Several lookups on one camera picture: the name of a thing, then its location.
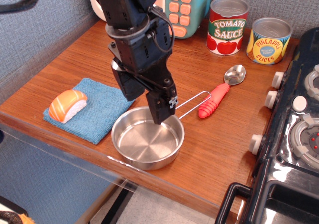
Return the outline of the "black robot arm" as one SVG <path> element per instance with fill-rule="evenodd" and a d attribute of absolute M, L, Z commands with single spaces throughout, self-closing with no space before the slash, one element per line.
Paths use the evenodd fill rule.
<path fill-rule="evenodd" d="M 113 40 L 113 75 L 128 101 L 147 91 L 155 124 L 175 114 L 177 90 L 167 61 L 172 54 L 172 24 L 156 0 L 95 0 Z"/>

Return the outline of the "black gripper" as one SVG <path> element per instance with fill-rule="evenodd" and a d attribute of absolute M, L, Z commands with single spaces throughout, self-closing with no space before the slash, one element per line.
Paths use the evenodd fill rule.
<path fill-rule="evenodd" d="M 147 91 L 155 124 L 174 115 L 177 90 L 167 67 L 173 46 L 169 21 L 162 15 L 145 15 L 133 23 L 108 19 L 106 33 L 113 40 L 109 45 L 114 55 L 112 73 L 126 100 Z"/>

